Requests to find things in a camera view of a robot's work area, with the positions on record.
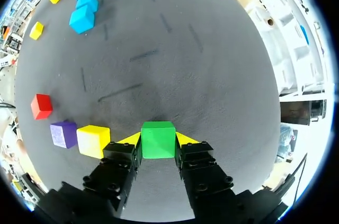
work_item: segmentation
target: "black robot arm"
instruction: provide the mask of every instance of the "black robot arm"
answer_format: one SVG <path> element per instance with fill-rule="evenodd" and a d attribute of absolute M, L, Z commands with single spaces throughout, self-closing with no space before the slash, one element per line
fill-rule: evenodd
<path fill-rule="evenodd" d="M 130 222 L 119 217 L 141 164 L 141 140 L 136 145 L 112 142 L 103 155 L 83 178 L 83 190 L 63 182 L 59 191 L 40 198 L 34 214 L 48 223 Z M 281 196 L 269 190 L 235 195 L 232 177 L 217 164 L 205 141 L 180 145 L 176 139 L 175 162 L 195 215 L 187 223 L 275 223 L 287 208 Z"/>

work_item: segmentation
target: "purple cube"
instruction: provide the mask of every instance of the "purple cube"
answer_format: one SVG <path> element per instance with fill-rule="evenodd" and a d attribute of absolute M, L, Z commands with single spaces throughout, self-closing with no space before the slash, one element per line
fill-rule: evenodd
<path fill-rule="evenodd" d="M 78 143 L 75 122 L 56 122 L 50 125 L 53 144 L 64 148 L 71 148 Z"/>

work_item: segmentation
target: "green cube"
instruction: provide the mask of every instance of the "green cube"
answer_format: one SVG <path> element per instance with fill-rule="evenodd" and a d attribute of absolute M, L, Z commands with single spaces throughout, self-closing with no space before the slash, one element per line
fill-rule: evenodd
<path fill-rule="evenodd" d="M 173 158 L 175 127 L 171 122 L 145 122 L 141 127 L 142 156 L 145 159 Z"/>

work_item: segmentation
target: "red cube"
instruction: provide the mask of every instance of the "red cube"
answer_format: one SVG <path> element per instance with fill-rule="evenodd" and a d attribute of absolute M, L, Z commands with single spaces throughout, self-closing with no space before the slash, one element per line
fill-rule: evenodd
<path fill-rule="evenodd" d="M 53 111 L 51 98 L 46 94 L 36 94 L 31 108 L 36 120 L 46 119 Z"/>

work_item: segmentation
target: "bolt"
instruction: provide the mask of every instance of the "bolt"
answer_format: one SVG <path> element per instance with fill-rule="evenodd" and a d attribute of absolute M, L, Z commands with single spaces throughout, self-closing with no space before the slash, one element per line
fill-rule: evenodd
<path fill-rule="evenodd" d="M 110 191 L 115 191 L 115 192 L 119 192 L 120 191 L 120 187 L 115 184 L 115 183 L 111 183 L 109 186 L 108 186 L 108 189 Z"/>
<path fill-rule="evenodd" d="M 233 178 L 230 177 L 230 176 L 226 176 L 225 182 L 226 182 L 226 183 L 231 183 L 231 182 L 233 182 Z"/>
<path fill-rule="evenodd" d="M 91 177 L 88 176 L 88 175 L 86 175 L 86 176 L 83 177 L 83 181 L 84 181 L 85 183 L 88 183 L 90 180 L 91 180 Z"/>
<path fill-rule="evenodd" d="M 215 164 L 216 163 L 216 159 L 214 158 L 211 158 L 209 161 L 208 161 L 209 164 Z"/>
<path fill-rule="evenodd" d="M 204 183 L 201 183 L 197 186 L 197 188 L 195 190 L 198 191 L 198 192 L 205 191 L 205 190 L 207 190 L 207 185 L 204 184 Z"/>
<path fill-rule="evenodd" d="M 100 164 L 101 164 L 101 163 L 107 163 L 109 160 L 107 158 L 102 158 L 100 161 L 101 161 L 100 162 Z"/>

